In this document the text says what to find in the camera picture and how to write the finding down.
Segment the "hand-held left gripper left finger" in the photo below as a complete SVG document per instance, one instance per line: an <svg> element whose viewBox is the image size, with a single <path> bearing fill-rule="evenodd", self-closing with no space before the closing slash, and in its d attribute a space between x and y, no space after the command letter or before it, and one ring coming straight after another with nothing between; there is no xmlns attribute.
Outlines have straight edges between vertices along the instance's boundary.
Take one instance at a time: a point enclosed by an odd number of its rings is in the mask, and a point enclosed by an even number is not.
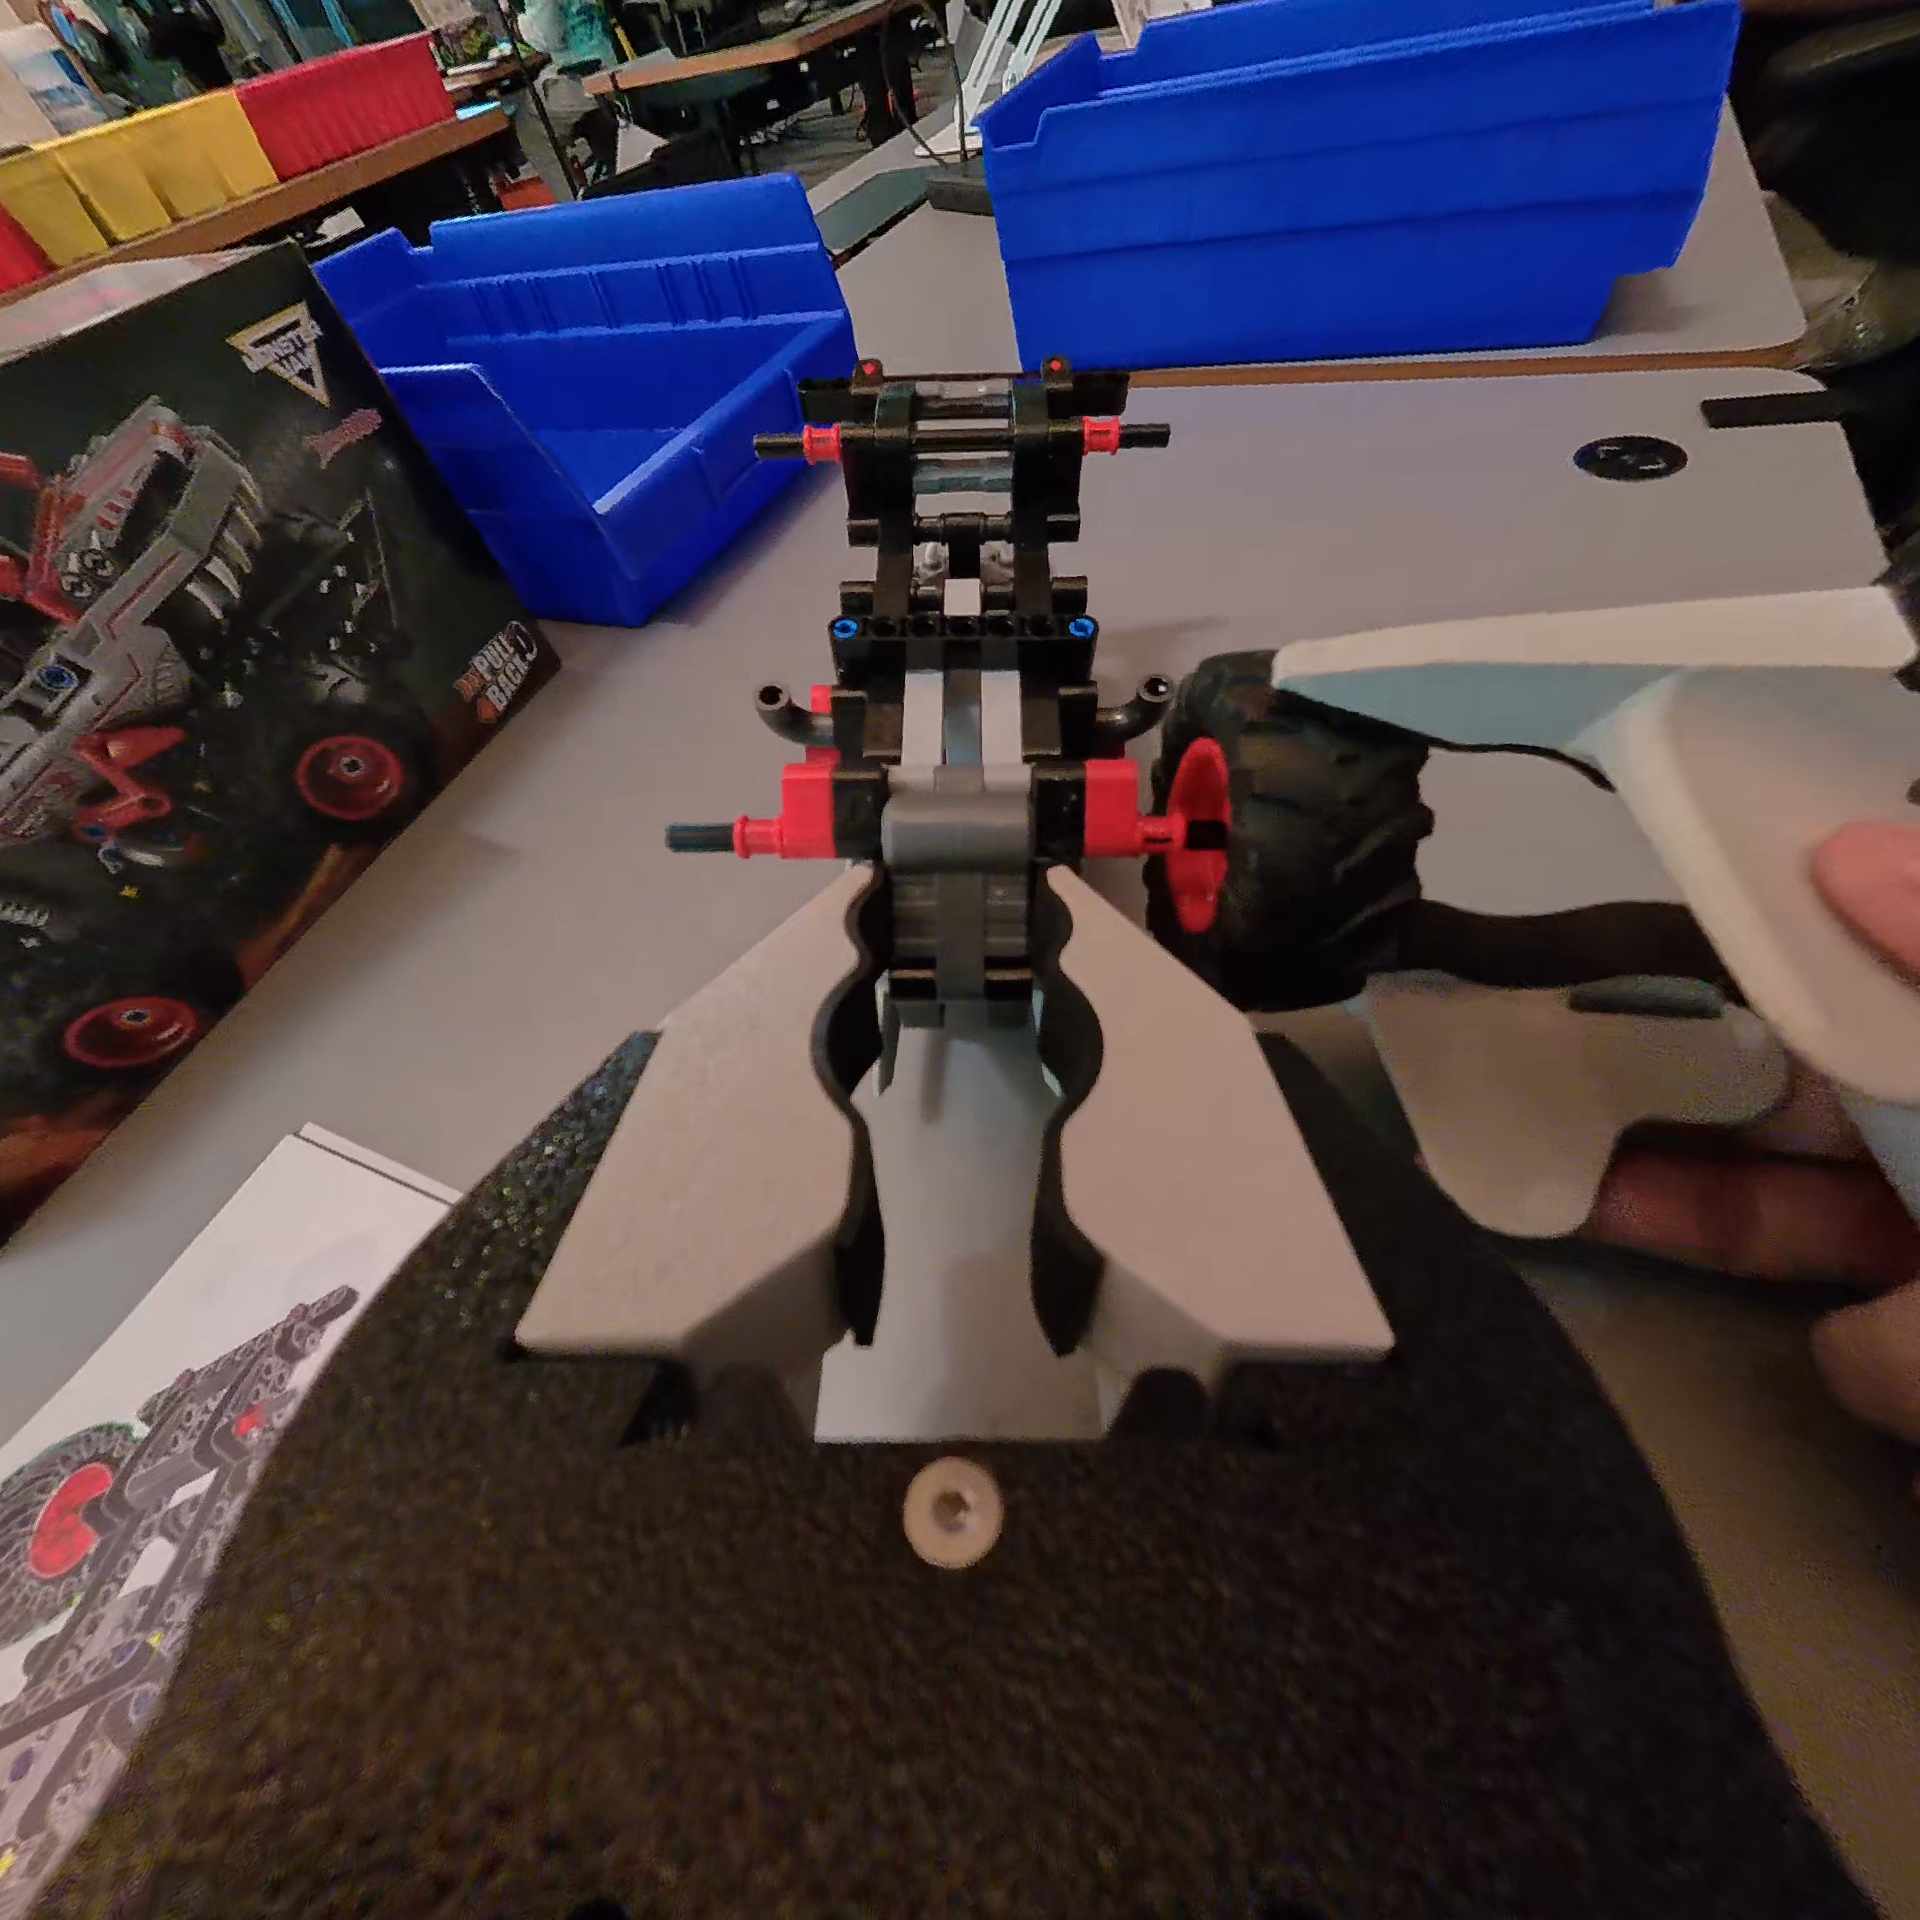
<svg viewBox="0 0 1920 1920"><path fill-rule="evenodd" d="M513 1323L532 1357L798 1381L874 1339L887 1230L869 1124L887 883L837 870L656 1033Z"/></svg>

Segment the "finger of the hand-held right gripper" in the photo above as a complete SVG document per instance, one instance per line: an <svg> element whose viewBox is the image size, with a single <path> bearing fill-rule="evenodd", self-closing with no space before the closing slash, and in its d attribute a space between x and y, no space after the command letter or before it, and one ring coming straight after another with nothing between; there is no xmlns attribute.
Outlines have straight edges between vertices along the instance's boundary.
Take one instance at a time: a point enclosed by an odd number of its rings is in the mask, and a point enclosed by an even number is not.
<svg viewBox="0 0 1920 1920"><path fill-rule="evenodd" d="M1759 775L1785 750L1893 755L1914 783L1914 635L1884 588L1519 609L1286 643L1269 686L1451 750L1542 750L1610 786Z"/></svg>
<svg viewBox="0 0 1920 1920"><path fill-rule="evenodd" d="M1717 1128L1792 1089L1691 910L1475 914L1417 900L1365 981L1365 1029L1421 1161L1502 1238L1572 1238L1626 1132Z"/></svg>

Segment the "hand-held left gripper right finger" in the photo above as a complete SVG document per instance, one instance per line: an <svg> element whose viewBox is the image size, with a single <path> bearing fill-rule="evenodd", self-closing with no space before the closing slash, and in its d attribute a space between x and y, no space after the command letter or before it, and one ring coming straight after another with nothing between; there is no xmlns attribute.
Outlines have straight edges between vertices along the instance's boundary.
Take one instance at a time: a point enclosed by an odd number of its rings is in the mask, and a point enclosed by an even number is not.
<svg viewBox="0 0 1920 1920"><path fill-rule="evenodd" d="M1056 1093L1030 1216L1053 1354L1220 1389L1250 1359L1393 1350L1262 1033L1073 870L1030 910Z"/></svg>

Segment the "black toy tire red hub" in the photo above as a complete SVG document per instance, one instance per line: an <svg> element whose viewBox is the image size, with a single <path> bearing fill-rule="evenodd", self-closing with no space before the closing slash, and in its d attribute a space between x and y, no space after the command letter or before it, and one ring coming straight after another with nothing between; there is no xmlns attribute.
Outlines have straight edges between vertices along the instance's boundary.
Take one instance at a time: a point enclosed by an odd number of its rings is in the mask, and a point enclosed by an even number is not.
<svg viewBox="0 0 1920 1920"><path fill-rule="evenodd" d="M1149 934L1246 1013L1349 1001L1393 961L1421 899L1430 742L1269 681L1274 654L1197 661L1164 714L1153 800L1195 742L1226 761L1230 846L1210 931L1183 931L1145 860Z"/></svg>

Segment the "black red toy truck chassis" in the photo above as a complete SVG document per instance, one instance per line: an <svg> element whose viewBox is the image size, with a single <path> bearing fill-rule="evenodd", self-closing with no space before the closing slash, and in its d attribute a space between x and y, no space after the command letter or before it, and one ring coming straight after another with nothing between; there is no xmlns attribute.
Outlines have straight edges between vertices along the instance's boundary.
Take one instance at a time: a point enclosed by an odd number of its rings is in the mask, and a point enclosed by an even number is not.
<svg viewBox="0 0 1920 1920"><path fill-rule="evenodd" d="M769 816L672 822L674 855L869 864L863 940L878 1029L1020 1023L1032 892L1051 864L1169 855L1210 914L1226 798L1145 800L1128 742L1173 681L1108 706L1093 679L1088 588L1056 573L1081 536L1081 467L1169 443L1125 417L1125 371L887 373L802 383L802 428L758 433L762 464L833 467L846 538L869 577L837 588L831 679L805 701L753 691L798 747Z"/></svg>

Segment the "grey desk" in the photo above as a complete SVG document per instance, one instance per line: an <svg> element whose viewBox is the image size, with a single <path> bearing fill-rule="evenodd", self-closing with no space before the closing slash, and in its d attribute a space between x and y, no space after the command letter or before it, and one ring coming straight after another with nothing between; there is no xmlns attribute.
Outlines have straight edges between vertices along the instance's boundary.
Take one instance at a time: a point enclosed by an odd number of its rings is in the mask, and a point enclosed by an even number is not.
<svg viewBox="0 0 1920 1920"><path fill-rule="evenodd" d="M1835 423L1711 432L1785 365L1140 385L1163 456L1101 459L1073 570L1101 671L1479 609L1865 588L1884 546ZM1572 452L1688 467L1599 482ZM810 681L849 573L810 473L642 631L557 626L557 679L4 1249L4 1438L94 1354L278 1136L315 1120L465 1189L620 1036L817 887L672 859L765 810L758 681ZM1854 1876L1914 1915L1914 1507L1815 1389L1779 1287L1547 1265L1707 1563L1751 1693Z"/></svg>

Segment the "white instruction booklet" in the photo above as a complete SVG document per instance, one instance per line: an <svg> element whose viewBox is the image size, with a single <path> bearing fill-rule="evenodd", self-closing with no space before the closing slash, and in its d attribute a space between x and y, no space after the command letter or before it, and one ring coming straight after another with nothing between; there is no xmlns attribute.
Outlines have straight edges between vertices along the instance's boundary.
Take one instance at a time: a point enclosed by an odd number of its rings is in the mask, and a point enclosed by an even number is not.
<svg viewBox="0 0 1920 1920"><path fill-rule="evenodd" d="M157 1719L308 1383L453 1201L304 1124L4 1442L4 1915Z"/></svg>

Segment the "large blue storage bin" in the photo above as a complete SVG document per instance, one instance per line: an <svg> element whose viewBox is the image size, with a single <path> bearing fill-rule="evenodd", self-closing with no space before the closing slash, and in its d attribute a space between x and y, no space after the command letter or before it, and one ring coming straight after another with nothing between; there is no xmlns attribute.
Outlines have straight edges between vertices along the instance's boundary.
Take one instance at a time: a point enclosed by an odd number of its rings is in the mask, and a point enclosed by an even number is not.
<svg viewBox="0 0 1920 1920"><path fill-rule="evenodd" d="M1026 361L1586 343L1707 192L1740 2L1226 2L978 115Z"/></svg>

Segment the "dark chair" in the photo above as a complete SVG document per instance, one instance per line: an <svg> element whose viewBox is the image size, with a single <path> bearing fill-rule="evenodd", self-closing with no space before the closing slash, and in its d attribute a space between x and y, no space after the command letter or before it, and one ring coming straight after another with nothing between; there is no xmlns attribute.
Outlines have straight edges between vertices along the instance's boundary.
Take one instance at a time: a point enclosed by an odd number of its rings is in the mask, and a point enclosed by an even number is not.
<svg viewBox="0 0 1920 1920"><path fill-rule="evenodd" d="M1727 103L1884 546L1914 573L1914 2L1740 2Z"/></svg>

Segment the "black toy truck box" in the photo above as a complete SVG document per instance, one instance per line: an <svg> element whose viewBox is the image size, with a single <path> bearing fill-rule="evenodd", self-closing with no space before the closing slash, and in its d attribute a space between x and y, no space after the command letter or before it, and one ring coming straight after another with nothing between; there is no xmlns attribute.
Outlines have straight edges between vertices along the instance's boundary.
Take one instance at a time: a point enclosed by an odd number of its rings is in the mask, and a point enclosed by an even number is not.
<svg viewBox="0 0 1920 1920"><path fill-rule="evenodd" d="M4 1238L555 674L295 243L4 309Z"/></svg>

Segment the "small blue storage bin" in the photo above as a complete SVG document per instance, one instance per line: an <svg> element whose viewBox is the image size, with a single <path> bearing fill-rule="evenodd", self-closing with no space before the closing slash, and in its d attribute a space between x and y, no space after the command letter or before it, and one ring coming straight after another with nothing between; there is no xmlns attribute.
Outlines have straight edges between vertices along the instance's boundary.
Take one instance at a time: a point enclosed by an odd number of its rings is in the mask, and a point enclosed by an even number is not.
<svg viewBox="0 0 1920 1920"><path fill-rule="evenodd" d="M785 170L378 232L315 275L539 617L642 626L802 477L758 433L854 371Z"/></svg>

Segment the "yellow storage bin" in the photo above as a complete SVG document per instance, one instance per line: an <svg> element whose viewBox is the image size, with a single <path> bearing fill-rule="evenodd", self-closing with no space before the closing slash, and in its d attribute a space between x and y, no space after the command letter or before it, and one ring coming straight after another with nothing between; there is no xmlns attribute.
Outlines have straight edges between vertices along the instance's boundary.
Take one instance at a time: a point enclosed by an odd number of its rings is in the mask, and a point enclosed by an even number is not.
<svg viewBox="0 0 1920 1920"><path fill-rule="evenodd" d="M278 182L237 90L147 106L4 156L4 210L56 268Z"/></svg>

